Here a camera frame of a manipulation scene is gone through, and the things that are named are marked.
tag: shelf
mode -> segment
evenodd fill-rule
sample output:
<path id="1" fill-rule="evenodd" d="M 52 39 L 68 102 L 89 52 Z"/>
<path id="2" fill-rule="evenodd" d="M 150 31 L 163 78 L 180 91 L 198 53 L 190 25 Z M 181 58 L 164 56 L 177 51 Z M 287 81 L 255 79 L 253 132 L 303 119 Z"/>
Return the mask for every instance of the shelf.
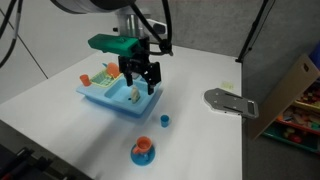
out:
<path id="1" fill-rule="evenodd" d="M 311 110 L 311 111 L 320 113 L 320 108 L 319 108 L 318 106 L 314 106 L 314 105 L 311 105 L 311 104 L 294 101 L 294 102 L 292 103 L 292 106 L 298 107 L 298 108 L 301 108 L 301 109 L 305 109 L 305 110 L 309 110 L 309 111 Z"/>
<path id="2" fill-rule="evenodd" d="M 300 124 L 296 124 L 296 123 L 291 122 L 291 121 L 276 120 L 276 122 L 284 124 L 284 125 L 287 125 L 287 126 L 291 126 L 291 127 L 303 130 L 303 131 L 307 131 L 307 132 L 310 132 L 310 133 L 313 133 L 313 134 L 316 134 L 316 135 L 320 136 L 320 131 L 313 130 L 313 129 L 309 128 L 309 127 L 305 127 L 305 126 L 302 126 Z"/>
<path id="3" fill-rule="evenodd" d="M 303 140 L 301 144 L 298 144 L 283 137 L 282 134 L 285 132 L 285 130 L 285 125 L 273 123 L 267 128 L 263 135 L 320 155 L 320 151 L 318 150 L 318 136 L 314 134 L 305 135 L 302 138 Z"/>

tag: blue plastic tray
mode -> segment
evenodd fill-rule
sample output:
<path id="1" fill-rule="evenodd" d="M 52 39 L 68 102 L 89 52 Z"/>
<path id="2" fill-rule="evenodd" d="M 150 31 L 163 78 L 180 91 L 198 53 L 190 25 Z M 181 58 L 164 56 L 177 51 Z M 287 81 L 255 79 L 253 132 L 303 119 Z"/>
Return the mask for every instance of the blue plastic tray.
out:
<path id="1" fill-rule="evenodd" d="M 108 107 L 110 109 L 128 114 L 133 117 L 141 117 L 143 112 L 148 107 L 153 96 L 159 89 L 160 83 L 154 88 L 154 93 L 148 95 L 147 83 L 139 76 L 133 80 L 140 92 L 140 99 L 135 104 L 130 99 L 132 86 L 128 87 L 126 79 L 121 74 L 112 85 L 108 87 L 91 84 L 88 87 L 83 85 L 77 88 L 77 92 L 85 95 L 89 100 Z"/>

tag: white tabletop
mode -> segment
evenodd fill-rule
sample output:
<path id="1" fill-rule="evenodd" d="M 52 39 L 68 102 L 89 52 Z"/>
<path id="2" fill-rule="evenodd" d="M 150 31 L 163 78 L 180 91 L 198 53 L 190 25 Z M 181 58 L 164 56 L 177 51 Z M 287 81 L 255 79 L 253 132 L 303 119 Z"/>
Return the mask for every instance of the white tabletop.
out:
<path id="1" fill-rule="evenodd" d="M 242 179 L 241 117 L 212 111 L 208 89 L 233 85 L 241 95 L 235 58 L 174 47 L 161 65 L 158 101 L 140 118 L 94 104 L 75 92 L 81 74 L 95 75 L 117 56 L 96 53 L 0 105 L 0 119 L 89 177 L 111 180 Z M 172 120 L 168 128 L 160 116 Z M 139 136 L 152 139 L 156 156 L 135 165 L 130 149 Z"/>

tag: floor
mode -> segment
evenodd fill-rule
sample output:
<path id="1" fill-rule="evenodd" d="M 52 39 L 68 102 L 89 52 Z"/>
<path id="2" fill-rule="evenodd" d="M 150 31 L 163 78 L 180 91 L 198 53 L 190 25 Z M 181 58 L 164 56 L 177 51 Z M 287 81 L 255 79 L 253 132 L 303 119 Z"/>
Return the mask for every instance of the floor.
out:
<path id="1" fill-rule="evenodd" d="M 260 136 L 252 141 L 243 124 L 243 180 L 319 180 L 320 156 Z"/>

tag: blue cup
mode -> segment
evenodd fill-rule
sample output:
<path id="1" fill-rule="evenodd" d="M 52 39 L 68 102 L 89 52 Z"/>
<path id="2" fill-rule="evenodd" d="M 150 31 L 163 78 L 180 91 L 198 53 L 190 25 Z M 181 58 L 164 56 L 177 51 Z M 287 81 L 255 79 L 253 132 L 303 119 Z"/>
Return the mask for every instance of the blue cup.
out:
<path id="1" fill-rule="evenodd" d="M 167 116 L 167 115 L 162 115 L 161 117 L 160 117 L 160 120 L 161 120 L 161 126 L 162 127 L 168 127 L 169 126 L 169 116 Z"/>

